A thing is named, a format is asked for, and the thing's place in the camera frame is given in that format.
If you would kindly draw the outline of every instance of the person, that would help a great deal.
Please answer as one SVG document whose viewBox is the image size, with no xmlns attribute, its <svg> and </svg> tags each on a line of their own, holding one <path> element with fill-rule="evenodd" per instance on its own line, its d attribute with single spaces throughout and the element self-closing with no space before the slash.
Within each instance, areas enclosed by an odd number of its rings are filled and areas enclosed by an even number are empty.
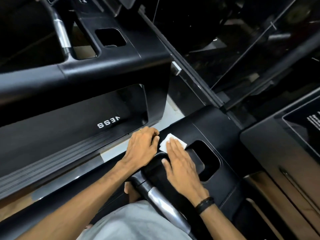
<svg viewBox="0 0 320 240">
<path fill-rule="evenodd" d="M 133 188 L 127 183 L 125 192 L 129 193 L 133 203 L 115 210 L 84 230 L 115 190 L 154 157 L 158 135 L 157 129 L 149 127 L 134 132 L 126 154 L 108 173 L 46 216 L 18 240 L 76 240 L 79 235 L 81 240 L 190 240 L 186 233 L 159 215 L 147 201 L 134 202 L 139 195 L 132 193 Z M 209 197 L 209 193 L 199 180 L 195 164 L 178 140 L 171 138 L 166 146 L 170 163 L 166 159 L 162 163 L 167 179 L 196 207 Z M 215 204 L 207 207 L 200 216 L 214 240 L 245 240 Z"/>
</svg>

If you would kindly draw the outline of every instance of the hand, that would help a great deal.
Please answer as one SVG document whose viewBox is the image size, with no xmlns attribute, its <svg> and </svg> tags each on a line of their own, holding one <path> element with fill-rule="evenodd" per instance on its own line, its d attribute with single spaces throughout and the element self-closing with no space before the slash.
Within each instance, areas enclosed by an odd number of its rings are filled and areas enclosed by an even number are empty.
<svg viewBox="0 0 320 240">
<path fill-rule="evenodd" d="M 155 156 L 159 142 L 158 135 L 157 129 L 147 126 L 132 134 L 125 156 L 121 160 L 122 163 L 131 166 L 132 173 L 147 165 Z"/>
<path fill-rule="evenodd" d="M 167 173 L 167 179 L 196 207 L 202 200 L 209 197 L 209 192 L 202 186 L 196 166 L 181 143 L 170 138 L 166 146 L 171 165 L 166 159 L 162 159 L 162 164 Z"/>
</svg>

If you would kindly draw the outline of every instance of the light gray shirt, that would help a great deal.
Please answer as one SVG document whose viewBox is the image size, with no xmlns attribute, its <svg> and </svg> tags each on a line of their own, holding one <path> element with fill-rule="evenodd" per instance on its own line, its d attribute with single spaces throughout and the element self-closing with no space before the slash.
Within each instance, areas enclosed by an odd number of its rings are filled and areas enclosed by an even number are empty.
<svg viewBox="0 0 320 240">
<path fill-rule="evenodd" d="M 80 240 L 191 240 L 145 200 L 125 205 L 84 231 Z"/>
</svg>

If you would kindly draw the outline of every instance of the folded white tissue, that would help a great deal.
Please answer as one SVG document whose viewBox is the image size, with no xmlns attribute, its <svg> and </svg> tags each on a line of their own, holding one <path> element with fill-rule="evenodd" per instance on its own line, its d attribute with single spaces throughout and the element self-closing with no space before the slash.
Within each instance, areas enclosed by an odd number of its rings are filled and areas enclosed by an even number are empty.
<svg viewBox="0 0 320 240">
<path fill-rule="evenodd" d="M 186 149 L 187 144 L 186 144 L 185 142 L 183 142 L 182 140 L 180 140 L 178 137 L 176 137 L 176 136 L 174 136 L 173 134 L 170 133 L 170 134 L 168 134 L 168 135 L 166 136 L 166 138 L 160 143 L 160 148 L 159 148 L 159 149 L 160 149 L 161 151 L 163 151 L 163 152 L 165 152 L 165 153 L 168 153 L 168 152 L 167 152 L 167 145 L 166 145 L 166 143 L 167 143 L 167 141 L 170 140 L 170 138 L 177 139 L 177 140 L 181 143 L 183 149 Z"/>
</svg>

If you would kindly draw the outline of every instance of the wristband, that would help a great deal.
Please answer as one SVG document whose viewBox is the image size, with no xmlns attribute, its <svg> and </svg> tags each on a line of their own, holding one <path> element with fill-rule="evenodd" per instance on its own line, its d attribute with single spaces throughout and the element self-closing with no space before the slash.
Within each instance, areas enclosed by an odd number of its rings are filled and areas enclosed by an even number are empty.
<svg viewBox="0 0 320 240">
<path fill-rule="evenodd" d="M 196 207 L 196 212 L 200 215 L 202 212 L 204 212 L 205 209 L 207 209 L 209 206 L 214 204 L 214 198 L 208 197 L 201 201 Z"/>
</svg>

